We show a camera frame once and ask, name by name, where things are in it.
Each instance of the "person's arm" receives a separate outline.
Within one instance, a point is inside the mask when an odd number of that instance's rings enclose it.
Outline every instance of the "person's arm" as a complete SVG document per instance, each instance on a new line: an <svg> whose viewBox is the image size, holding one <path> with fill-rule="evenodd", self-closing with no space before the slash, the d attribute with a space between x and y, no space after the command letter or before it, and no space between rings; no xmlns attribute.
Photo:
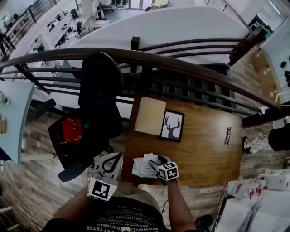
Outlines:
<svg viewBox="0 0 290 232"><path fill-rule="evenodd" d="M170 180L167 182L169 219L173 232L184 232L195 230L194 218L187 206L177 182Z"/></svg>
<svg viewBox="0 0 290 232"><path fill-rule="evenodd" d="M88 186L84 187L76 196L58 209L53 218L62 218L75 222L83 216L93 201L91 197L87 196L87 188Z"/></svg>

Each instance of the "framed picture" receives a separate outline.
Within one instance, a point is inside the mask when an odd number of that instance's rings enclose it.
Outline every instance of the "framed picture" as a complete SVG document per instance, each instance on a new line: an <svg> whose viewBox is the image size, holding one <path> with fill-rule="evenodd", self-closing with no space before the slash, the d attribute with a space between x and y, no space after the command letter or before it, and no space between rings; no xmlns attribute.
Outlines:
<svg viewBox="0 0 290 232"><path fill-rule="evenodd" d="M161 138L181 142L182 130L184 124L184 114L165 110L161 130Z"/></svg>

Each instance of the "cardboard box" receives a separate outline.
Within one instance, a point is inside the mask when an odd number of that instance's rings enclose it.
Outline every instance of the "cardboard box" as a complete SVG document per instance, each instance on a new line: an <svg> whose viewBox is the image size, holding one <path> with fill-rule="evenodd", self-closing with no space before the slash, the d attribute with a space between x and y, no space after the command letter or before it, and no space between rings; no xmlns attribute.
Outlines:
<svg viewBox="0 0 290 232"><path fill-rule="evenodd" d="M258 48L252 55L252 64L256 72L260 71L263 67L269 65L268 60L264 52Z"/></svg>
<svg viewBox="0 0 290 232"><path fill-rule="evenodd" d="M262 90L266 90L276 84L274 73L268 66L262 67L258 71L258 76Z"/></svg>
<svg viewBox="0 0 290 232"><path fill-rule="evenodd" d="M268 88L266 90L263 90L263 95L270 98L272 101L276 100L277 94L278 94L278 90L277 90L276 84L274 84L273 86L271 86L270 88ZM279 105L281 104L280 96L278 96L276 103Z"/></svg>

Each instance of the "black t-shirt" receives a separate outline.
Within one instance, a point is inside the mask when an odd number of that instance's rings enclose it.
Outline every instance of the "black t-shirt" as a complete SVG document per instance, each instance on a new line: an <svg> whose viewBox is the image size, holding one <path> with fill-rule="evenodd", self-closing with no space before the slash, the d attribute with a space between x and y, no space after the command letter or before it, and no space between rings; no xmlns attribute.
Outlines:
<svg viewBox="0 0 290 232"><path fill-rule="evenodd" d="M112 197L109 202L95 201L78 223L65 219L50 220L43 232L167 232L162 215L154 207L130 199Z"/></svg>

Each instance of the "red object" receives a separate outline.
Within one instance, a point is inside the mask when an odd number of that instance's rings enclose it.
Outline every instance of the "red object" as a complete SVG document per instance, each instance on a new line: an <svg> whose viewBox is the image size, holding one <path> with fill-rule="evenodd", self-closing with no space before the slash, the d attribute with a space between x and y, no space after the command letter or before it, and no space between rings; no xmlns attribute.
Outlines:
<svg viewBox="0 0 290 232"><path fill-rule="evenodd" d="M66 144L66 143L76 143L73 146L73 149L78 145L78 143L82 140L83 137L83 126L82 122L78 118L66 118L62 121L58 127L63 126L63 138L58 137L63 140L58 142L58 145Z"/></svg>

